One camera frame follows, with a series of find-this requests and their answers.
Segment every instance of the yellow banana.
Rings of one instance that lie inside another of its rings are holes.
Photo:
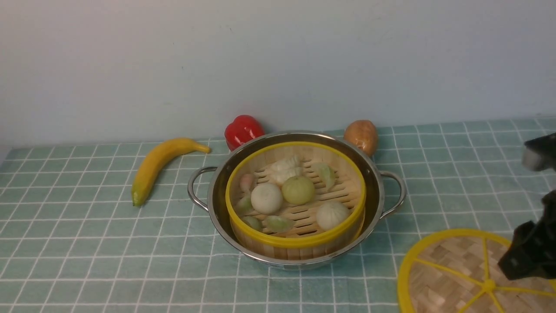
[[[195,142],[189,138],[174,138],[156,146],[152,149],[137,171],[133,186],[131,187],[131,199],[134,207],[140,207],[151,193],[158,173],[173,158],[193,151],[210,153],[210,148]]]

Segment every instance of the white grid line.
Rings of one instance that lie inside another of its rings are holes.
[[[418,136],[418,138],[419,138],[419,146],[421,146],[422,148],[423,143],[421,142],[421,136]],[[423,156],[425,158],[426,168],[429,171],[429,175],[433,181],[433,187],[434,187],[434,191],[436,192],[436,198],[438,199],[438,203],[440,203],[440,211],[442,212],[442,216],[444,216],[444,222],[446,223],[446,228],[448,229],[450,228],[450,223],[448,223],[448,218],[446,217],[446,213],[444,212],[444,207],[442,206],[442,200],[440,199],[440,195],[438,193],[438,188],[436,187],[436,183],[434,182],[433,171],[430,169],[429,161],[426,158],[426,153],[423,153]],[[411,203],[412,205],[411,207],[413,208],[413,201],[409,199],[409,202]],[[415,223],[418,224],[417,216],[415,216]]]
[[[398,142],[396,141],[396,137],[394,137],[394,145],[395,145],[396,147],[398,146]],[[397,153],[397,155],[398,155],[398,160],[401,160],[401,158],[400,158],[400,152],[396,150],[396,153]],[[403,167],[403,166],[400,166],[400,167],[401,167],[401,178],[402,178],[404,181],[406,181],[404,167]],[[409,201],[409,207],[411,208],[411,212],[413,212],[413,214],[415,214],[415,208],[413,207],[413,203],[412,203],[411,201]],[[414,220],[415,220],[415,227],[416,227],[416,229],[417,229],[417,232],[419,233],[419,224],[417,223],[417,218],[414,217]],[[386,227],[387,227],[387,229],[390,231],[390,223],[388,222],[388,219],[386,219]]]
[[[143,144],[140,144],[140,145],[139,145],[139,148],[137,149],[137,155],[135,156],[135,160],[133,160],[133,166],[132,166],[132,168],[135,167],[135,163],[137,162],[137,159],[139,158],[139,151],[141,151],[141,147],[142,147],[142,146],[143,146]],[[126,181],[128,181],[128,180],[130,179],[131,173],[133,173],[133,171],[130,170],[129,174],[127,175]],[[123,191],[124,191],[124,190],[125,190],[125,188],[122,190],[122,193],[120,194],[120,199],[119,199],[119,201],[122,200]],[[118,206],[114,207],[114,212],[112,212],[112,216],[114,216],[117,207],[118,207]],[[135,231],[135,227],[137,226],[137,222],[138,222],[138,221],[139,221],[139,219],[136,219],[136,220],[135,220],[135,223],[133,224],[133,228],[131,229],[131,234],[133,234],[133,232]],[[121,270],[122,264],[123,264],[123,258],[125,257],[126,252],[127,252],[127,249],[128,249],[129,246],[130,246],[130,242],[131,242],[131,236],[130,236],[130,238],[127,240],[126,247],[123,249],[123,253],[122,253],[122,256],[121,256],[121,258],[120,258],[120,262],[119,262],[119,264],[118,264],[118,269],[116,270],[116,273],[114,274],[114,277],[115,277],[115,278],[117,278],[118,275],[120,274],[120,270]],[[102,309],[103,312],[106,311],[106,307],[108,306],[108,302],[110,301],[110,298],[112,297],[112,292],[114,291],[114,286],[115,286],[115,285],[116,285],[116,281],[114,280],[114,283],[112,283],[112,286],[110,286],[110,291],[108,292],[108,296],[106,297],[106,303],[105,303],[105,305],[104,305],[104,308]]]
[[[446,140],[446,136],[444,136],[444,130],[443,130],[442,124],[440,124],[440,132],[442,133],[442,138],[444,139],[444,142],[446,143],[446,145],[448,145],[448,142]],[[452,161],[454,161],[454,156],[452,155],[452,152],[450,151],[450,149],[448,149],[448,154],[450,155],[450,159]],[[461,179],[461,174],[459,173],[458,167],[454,166],[454,168],[455,168],[456,174],[458,175],[459,183],[461,184],[461,187],[465,190],[465,186],[463,184],[463,180]],[[477,219],[477,214],[475,213],[475,210],[473,209],[473,204],[471,203],[471,200],[469,199],[468,194],[465,194],[465,199],[467,200],[467,204],[468,204],[469,208],[471,209],[471,213],[473,214],[473,218],[475,219],[475,223],[477,225],[477,228],[480,228],[479,220]]]
[[[116,151],[114,152],[114,155],[116,155],[116,153],[118,152],[118,149],[119,149],[119,148],[120,148],[120,145],[118,144],[118,146],[116,147]],[[112,163],[114,163],[114,157],[112,157],[112,159],[111,159],[111,161],[110,161],[110,165],[108,166],[108,168],[110,168],[110,167],[112,166]],[[101,185],[102,185],[102,183],[104,183],[104,181],[105,181],[105,179],[106,179],[106,176],[108,176],[108,172],[106,172],[106,173],[104,174],[104,177],[102,178]],[[94,199],[97,198],[98,192],[99,192],[99,191],[100,191],[100,188],[97,189],[97,193],[95,194]],[[93,203],[91,203],[91,205],[89,206],[89,209],[87,210],[87,214],[85,214],[85,216],[89,215],[89,213],[90,213],[92,207],[93,207]],[[114,207],[114,212],[112,212],[112,215],[114,215],[115,212],[116,212],[116,208]],[[109,222],[105,225],[105,230],[104,230],[104,232],[103,232],[103,234],[102,234],[103,237],[106,236],[106,233],[108,232],[108,229],[110,228],[110,223],[112,223],[112,221],[109,221]],[[81,226],[79,227],[79,231],[77,231],[78,234],[81,232],[81,229],[83,228],[83,225],[84,225],[84,224],[85,224],[85,221],[83,221],[83,222],[81,223]],[[97,249],[95,250],[95,254],[93,255],[93,257],[96,257],[96,256],[97,256],[99,250],[101,249],[101,246],[102,246],[102,242],[103,242],[103,241],[104,241],[104,238],[102,238],[102,239],[100,240],[100,242],[98,243],[98,247],[97,247]],[[92,260],[92,261],[91,261],[91,264],[89,264],[89,269],[87,270],[87,275],[85,276],[85,278],[89,278],[89,275],[91,274],[91,269],[93,268],[93,263],[94,263],[94,260]],[[83,284],[81,285],[81,289],[79,290],[79,293],[77,294],[77,297],[76,297],[76,299],[75,299],[75,304],[74,304],[74,306],[73,306],[73,308],[72,308],[72,312],[75,310],[75,307],[77,306],[77,303],[79,302],[79,299],[81,298],[81,293],[83,292],[83,289],[84,289],[84,288],[85,288],[85,283],[83,283]]]
[[[183,158],[180,160],[180,166],[179,167],[181,167],[182,162],[183,162]],[[176,173],[176,181],[177,181],[177,178],[178,178],[179,175],[180,175],[180,171],[178,170],[178,172]],[[187,222],[187,230],[185,230],[185,239],[183,241],[183,246],[181,247],[181,253],[179,255],[179,260],[178,260],[177,269],[176,269],[176,275],[174,276],[174,283],[172,285],[172,292],[170,293],[170,300],[169,300],[170,303],[173,302],[174,292],[176,290],[176,282],[177,282],[178,276],[180,274],[180,267],[181,267],[181,262],[183,261],[183,254],[185,252],[185,247],[186,247],[186,244],[187,244],[187,238],[189,238],[191,236],[191,235],[189,235],[189,229],[191,227],[191,220],[193,219],[192,218],[193,212],[195,211],[195,204],[192,203],[191,205],[192,205],[192,207],[191,207],[191,213],[189,214],[189,217],[188,217],[189,221]]]
[[[63,168],[63,169],[66,168],[66,166],[68,165],[68,163],[69,163],[69,160],[66,161],[66,165],[64,165],[64,168]],[[79,182],[81,181],[81,179],[83,179],[83,175],[84,175],[84,173],[81,174],[81,176],[79,177],[79,181],[77,182],[76,185],[79,185]],[[77,186],[74,187],[74,189],[73,189],[73,191],[72,191],[72,193],[71,193],[71,195],[69,196],[68,199],[71,199],[71,198],[73,197],[73,195],[75,194],[75,191],[76,191],[76,190],[77,190]],[[66,208],[68,207],[68,205],[69,205],[69,202],[66,203],[66,205],[64,206],[64,209],[62,210],[62,213],[60,213],[60,216],[63,216],[64,212],[66,211]],[[46,243],[44,244],[43,251],[44,251],[44,249],[46,249],[46,246],[48,245],[49,241],[51,240],[52,235],[53,235],[54,232],[56,231],[56,227],[58,227],[59,222],[60,222],[60,221],[57,220],[56,223],[54,224],[54,227],[52,228],[52,231],[50,232],[50,235],[48,236],[48,239],[46,240]],[[69,249],[68,249],[68,252],[66,253],[66,258],[64,258],[64,259],[62,260],[62,264],[60,265],[60,269],[59,269],[59,271],[58,271],[58,274],[56,275],[56,279],[55,279],[54,282],[52,283],[52,286],[50,286],[50,290],[48,291],[48,295],[46,296],[46,298],[44,298],[44,303],[47,303],[48,299],[50,298],[50,296],[51,296],[51,294],[52,294],[52,290],[54,290],[54,286],[56,285],[56,280],[59,279],[60,274],[61,274],[62,271],[63,271],[64,265],[66,264],[66,261],[68,260],[67,257],[70,255],[71,250],[72,250],[72,248],[73,248],[73,245],[76,243],[76,241],[77,241],[77,239],[74,239],[74,240],[72,241],[72,244],[70,245],[70,247],[69,247]]]

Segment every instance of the white dumpling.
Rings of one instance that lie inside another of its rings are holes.
[[[303,175],[303,168],[295,167],[270,174],[270,182],[282,186],[290,177]]]
[[[286,169],[298,167],[300,165],[300,158],[298,155],[293,155],[289,158],[278,160],[272,163],[269,167],[273,172],[281,172]]]
[[[316,211],[316,223],[323,230],[329,231],[345,221],[349,214],[348,208],[341,202],[328,201]]]

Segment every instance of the pot rim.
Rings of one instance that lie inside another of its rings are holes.
[[[271,138],[271,137],[274,137],[274,136],[282,136],[282,135],[287,135],[287,134],[305,134],[305,135],[311,135],[311,136],[320,136],[320,137],[323,137],[323,138],[326,138],[326,139],[339,141],[339,142],[349,146],[350,148],[352,148],[352,150],[354,150],[357,154],[359,154],[365,160],[365,162],[368,165],[368,168],[361,169],[362,172],[364,172],[366,170],[366,173],[363,173],[363,175],[370,174],[372,172],[372,174],[374,175],[374,178],[376,179],[377,185],[378,185],[378,200],[379,200],[378,207],[377,207],[377,210],[375,212],[375,216],[373,217],[373,219],[371,220],[371,222],[369,223],[367,228],[363,232],[361,232],[361,234],[355,240],[353,240],[350,244],[348,244],[347,246],[345,246],[342,249],[337,250],[333,253],[329,253],[329,254],[321,256],[321,257],[311,258],[311,259],[306,259],[306,260],[283,260],[283,259],[278,259],[278,258],[266,257],[266,256],[260,255],[258,253],[252,252],[252,251],[248,250],[247,248],[245,248],[244,246],[240,245],[230,235],[228,235],[228,233],[224,230],[222,225],[220,225],[220,223],[218,221],[218,217],[216,216],[216,213],[215,213],[215,210],[214,210],[213,194],[214,194],[215,182],[216,182],[216,179],[218,178],[218,176],[222,173],[222,171],[226,167],[226,164],[228,163],[228,161],[231,158],[233,158],[234,155],[236,155],[239,151],[241,151],[241,150],[243,150],[243,149],[245,149],[249,146],[252,146],[252,145],[256,144],[258,141],[265,140],[267,138]],[[329,261],[332,258],[335,258],[339,255],[343,255],[347,251],[353,249],[361,241],[363,241],[365,238],[367,238],[370,235],[370,233],[374,230],[376,224],[378,223],[379,219],[383,215],[383,210],[384,210],[383,179],[382,179],[382,176],[380,175],[380,172],[379,172],[378,168],[374,164],[374,162],[363,151],[361,151],[359,148],[357,148],[352,143],[350,143],[350,142],[348,142],[344,139],[336,138],[336,137],[333,137],[331,135],[327,135],[325,133],[321,133],[321,132],[317,132],[317,131],[307,131],[307,130],[280,131],[280,132],[266,134],[266,135],[263,135],[261,137],[250,140],[249,142],[245,143],[244,145],[242,145],[241,147],[239,147],[238,149],[233,151],[229,155],[228,159],[223,164],[221,164],[220,166],[217,167],[217,169],[214,173],[214,176],[211,179],[211,183],[209,185],[208,192],[209,192],[208,195],[207,195],[207,206],[208,206],[208,209],[209,209],[208,213],[209,213],[212,224],[215,226],[216,230],[224,238],[224,240],[226,240],[231,246],[233,246],[234,248],[236,248],[237,250],[239,250],[240,252],[245,254],[247,257],[251,257],[251,258],[253,258],[255,260],[258,260],[258,261],[261,261],[263,263],[274,264],[274,265],[283,265],[283,266],[310,265],[310,264],[322,263],[322,262]]]

